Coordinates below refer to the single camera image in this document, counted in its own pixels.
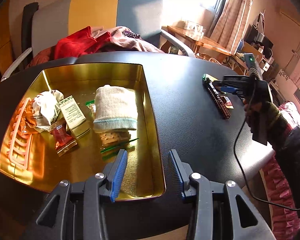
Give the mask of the gloved right hand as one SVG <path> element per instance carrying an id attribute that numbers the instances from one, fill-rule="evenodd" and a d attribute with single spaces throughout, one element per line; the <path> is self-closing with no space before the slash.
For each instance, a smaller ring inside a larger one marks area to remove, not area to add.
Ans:
<path id="1" fill-rule="evenodd" d="M 270 128 L 273 116 L 276 115 L 276 110 L 273 109 L 273 104 L 268 101 L 249 104 L 248 99 L 244 99 L 243 103 L 246 122 L 250 127 L 251 133 L 254 134 L 257 131 L 260 131 L 260 124 L 257 122 L 258 116 L 264 117 L 264 131 L 267 131 Z"/>

